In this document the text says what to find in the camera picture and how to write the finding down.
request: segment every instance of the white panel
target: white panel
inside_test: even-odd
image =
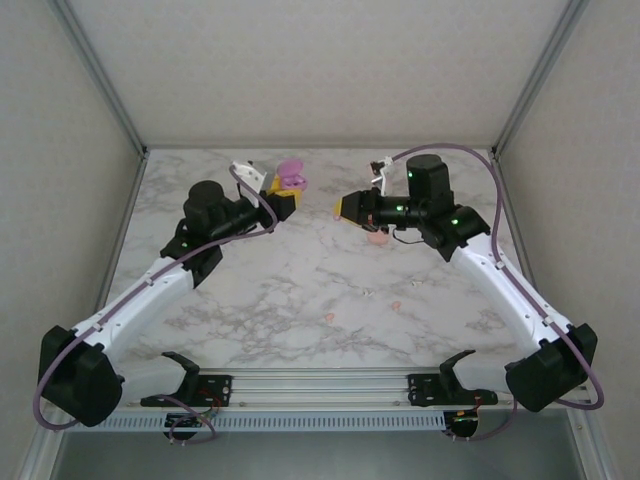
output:
[[[46,2],[0,2],[0,450],[33,433],[42,335],[96,301],[135,153]]]
[[[543,293],[599,336],[604,423],[640,478],[640,2],[591,2],[503,170]]]
[[[73,0],[148,144],[498,136],[566,0]]]

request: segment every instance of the marble surface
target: marble surface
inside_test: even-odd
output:
[[[192,294],[132,345],[126,360],[174,350],[201,367],[435,366],[467,348],[515,358],[502,320],[472,284],[426,245],[368,243],[335,221],[345,194],[369,188],[369,162],[391,150],[156,150],[151,152],[111,298],[158,256],[182,217],[192,184],[220,182],[235,198],[232,160],[305,162],[302,206],[275,233],[223,247],[224,259]],[[440,151],[456,201],[491,222],[495,190],[484,167]],[[406,192],[404,165],[393,192]],[[417,232],[399,232],[406,240]],[[506,221],[500,240],[517,263]],[[400,307],[394,309],[394,303]]]

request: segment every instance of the vent grille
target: vent grille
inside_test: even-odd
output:
[[[83,432],[167,431],[166,412],[115,413],[92,428],[77,425]],[[443,430],[442,412],[223,412],[213,419],[220,432],[363,432]],[[200,428],[177,428],[178,432]]]

